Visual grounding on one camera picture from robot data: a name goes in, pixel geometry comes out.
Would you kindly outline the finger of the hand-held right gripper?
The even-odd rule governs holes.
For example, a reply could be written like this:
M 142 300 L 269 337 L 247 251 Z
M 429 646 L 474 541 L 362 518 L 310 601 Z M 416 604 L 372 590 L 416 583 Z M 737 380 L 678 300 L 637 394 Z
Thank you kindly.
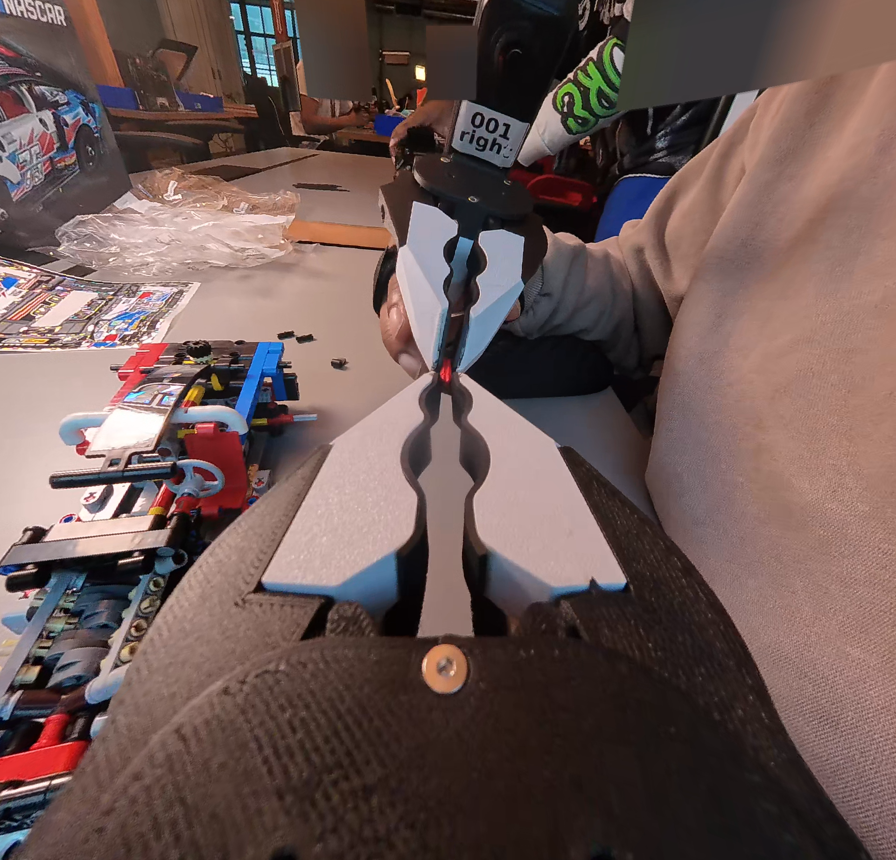
M 466 372 L 487 349 L 523 290 L 523 237 L 504 229 L 490 230 L 480 233 L 477 244 L 485 257 L 485 268 L 474 279 L 476 301 L 454 361 L 458 373 Z
M 464 314 L 453 308 L 447 289 L 458 223 L 435 205 L 414 201 L 407 240 L 399 248 L 396 276 L 413 338 L 428 369 L 439 373 L 444 359 L 459 366 Z

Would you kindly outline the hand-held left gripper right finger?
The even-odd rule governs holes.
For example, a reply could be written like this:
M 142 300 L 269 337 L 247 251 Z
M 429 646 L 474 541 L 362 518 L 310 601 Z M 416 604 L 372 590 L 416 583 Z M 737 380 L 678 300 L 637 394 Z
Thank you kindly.
M 563 448 L 466 374 L 453 376 L 464 501 L 462 563 L 473 630 L 509 630 L 532 605 L 626 577 Z

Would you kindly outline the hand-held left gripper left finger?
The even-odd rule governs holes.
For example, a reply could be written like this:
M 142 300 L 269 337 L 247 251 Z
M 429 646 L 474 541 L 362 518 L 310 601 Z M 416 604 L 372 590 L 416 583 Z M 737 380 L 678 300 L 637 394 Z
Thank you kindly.
M 261 584 L 353 601 L 375 618 L 420 618 L 426 501 L 439 388 L 427 373 L 333 440 Z

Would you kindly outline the lego car chassis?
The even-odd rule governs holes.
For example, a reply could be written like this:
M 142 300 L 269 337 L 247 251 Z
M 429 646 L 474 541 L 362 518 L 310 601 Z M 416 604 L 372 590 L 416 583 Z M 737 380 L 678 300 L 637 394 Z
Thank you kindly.
M 99 411 L 59 437 L 93 466 L 51 474 L 80 494 L 2 556 L 1 848 L 11 858 L 71 780 L 137 650 L 199 556 L 270 484 L 269 437 L 294 423 L 282 342 L 144 343 Z

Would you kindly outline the lego set box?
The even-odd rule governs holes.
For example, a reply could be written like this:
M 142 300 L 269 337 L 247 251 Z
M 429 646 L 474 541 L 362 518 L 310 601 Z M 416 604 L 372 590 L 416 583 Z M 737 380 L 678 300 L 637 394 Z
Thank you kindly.
M 1 0 L 2 251 L 48 246 L 130 187 L 63 0 Z

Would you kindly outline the person's right hand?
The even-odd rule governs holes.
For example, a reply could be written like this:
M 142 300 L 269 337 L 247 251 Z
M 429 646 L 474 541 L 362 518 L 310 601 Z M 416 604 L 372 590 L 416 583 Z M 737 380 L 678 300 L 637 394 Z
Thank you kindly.
M 413 380 L 429 371 L 413 338 L 398 279 L 392 275 L 379 310 L 381 336 L 387 353 Z

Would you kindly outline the brown cardboard sheet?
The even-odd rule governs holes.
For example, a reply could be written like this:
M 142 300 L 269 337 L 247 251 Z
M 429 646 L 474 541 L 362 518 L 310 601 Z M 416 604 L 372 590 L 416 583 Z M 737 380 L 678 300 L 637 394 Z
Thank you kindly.
M 384 227 L 308 222 L 298 218 L 285 228 L 284 238 L 293 243 L 354 249 L 382 250 L 395 243 Z

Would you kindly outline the red plastic bin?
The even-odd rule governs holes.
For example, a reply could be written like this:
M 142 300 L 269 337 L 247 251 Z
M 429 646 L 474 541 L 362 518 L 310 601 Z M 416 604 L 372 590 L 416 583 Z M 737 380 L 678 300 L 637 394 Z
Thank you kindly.
M 516 163 L 510 179 L 522 185 L 535 204 L 588 212 L 598 200 L 595 189 L 582 180 L 554 172 L 554 157 L 545 157 L 529 167 Z

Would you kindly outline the blue chair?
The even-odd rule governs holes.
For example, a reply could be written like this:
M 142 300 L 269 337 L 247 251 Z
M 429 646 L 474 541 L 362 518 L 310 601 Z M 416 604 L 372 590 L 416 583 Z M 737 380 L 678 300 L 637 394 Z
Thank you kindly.
M 628 174 L 620 178 L 603 205 L 594 241 L 618 236 L 627 222 L 642 219 L 669 181 L 670 176 L 648 173 Z

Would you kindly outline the person's beige sweatshirt torso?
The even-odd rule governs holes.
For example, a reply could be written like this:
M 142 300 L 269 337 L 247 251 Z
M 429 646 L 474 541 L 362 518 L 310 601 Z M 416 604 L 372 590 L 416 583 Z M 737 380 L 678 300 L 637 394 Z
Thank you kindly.
M 647 482 L 816 778 L 894 858 L 894 63 L 763 93 L 619 238 Z

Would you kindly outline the clear plastic bags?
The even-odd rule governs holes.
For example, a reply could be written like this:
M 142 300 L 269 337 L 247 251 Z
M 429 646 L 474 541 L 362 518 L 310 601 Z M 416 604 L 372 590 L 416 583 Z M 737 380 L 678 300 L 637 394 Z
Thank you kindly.
M 294 191 L 254 193 L 216 176 L 150 171 L 98 214 L 56 229 L 56 254 L 95 270 L 169 277 L 187 269 L 252 268 L 291 249 Z

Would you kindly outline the colourful sticker sheet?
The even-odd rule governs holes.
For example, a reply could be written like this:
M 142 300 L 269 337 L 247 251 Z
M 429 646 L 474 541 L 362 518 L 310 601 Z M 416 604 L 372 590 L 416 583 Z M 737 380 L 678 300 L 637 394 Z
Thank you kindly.
M 198 283 L 108 283 L 1 261 L 1 353 L 158 343 Z

